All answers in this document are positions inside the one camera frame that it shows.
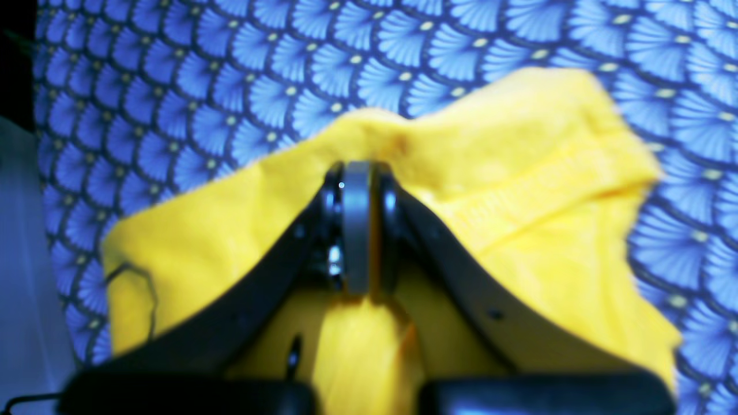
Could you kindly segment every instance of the yellow fabric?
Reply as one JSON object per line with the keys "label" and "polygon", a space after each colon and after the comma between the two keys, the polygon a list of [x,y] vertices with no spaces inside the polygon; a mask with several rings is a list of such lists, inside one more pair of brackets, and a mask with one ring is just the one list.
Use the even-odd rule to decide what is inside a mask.
{"label": "yellow fabric", "polygon": [[[105,269],[128,262],[151,276],[159,334],[246,274],[339,160],[388,162],[518,298],[674,388],[678,333],[639,296],[625,261],[658,164],[576,70],[523,69],[418,120],[346,114],[311,140],[122,220],[104,242]],[[150,329],[154,300],[134,279],[108,290],[115,354]],[[411,322],[386,307],[334,303],[312,373],[323,410],[407,412],[424,377],[416,349]]]}

